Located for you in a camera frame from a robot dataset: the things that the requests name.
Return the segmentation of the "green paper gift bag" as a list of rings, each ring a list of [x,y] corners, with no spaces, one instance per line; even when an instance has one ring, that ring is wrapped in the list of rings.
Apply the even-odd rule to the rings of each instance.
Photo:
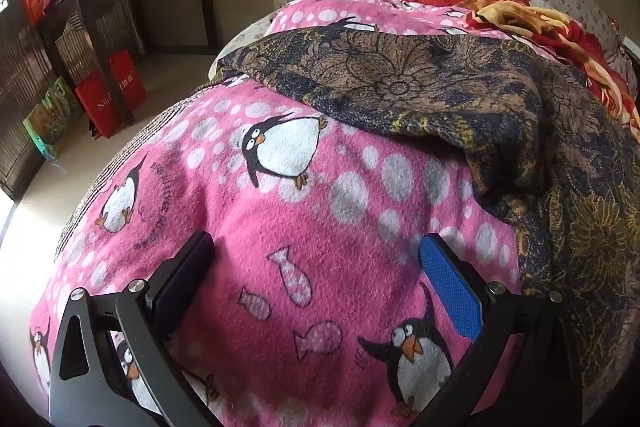
[[[47,160],[55,160],[67,131],[81,114],[74,91],[58,77],[23,119],[23,127],[39,153]]]

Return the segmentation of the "red and gold floral blanket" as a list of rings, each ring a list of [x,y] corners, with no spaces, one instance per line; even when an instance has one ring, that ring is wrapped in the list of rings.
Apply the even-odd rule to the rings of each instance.
[[[470,12],[468,25],[475,29],[497,28],[518,35],[573,65],[587,77],[587,88],[608,113],[631,134],[639,136],[639,113],[627,83],[608,66],[600,42],[568,15],[512,0],[465,0],[459,4]]]

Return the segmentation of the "pink penguin fleece blanket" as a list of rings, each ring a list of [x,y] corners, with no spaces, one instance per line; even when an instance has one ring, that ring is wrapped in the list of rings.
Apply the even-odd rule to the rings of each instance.
[[[146,130],[91,196],[32,314],[34,364],[53,381],[70,294],[146,279],[196,231],[206,271],[169,350],[196,393],[237,426],[384,426],[396,399],[360,339],[432,310],[445,348],[400,363],[422,407],[468,340],[416,261],[435,232],[488,281],[521,288],[514,231],[475,202],[463,160],[352,128],[247,77]]]

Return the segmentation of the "dark floral patterned garment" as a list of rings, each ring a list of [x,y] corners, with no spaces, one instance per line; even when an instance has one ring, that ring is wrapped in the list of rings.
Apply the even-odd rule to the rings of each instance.
[[[591,415],[639,344],[639,145],[582,74],[523,43],[341,23],[265,36],[217,63],[349,126],[433,135],[518,236],[523,291],[568,297]]]

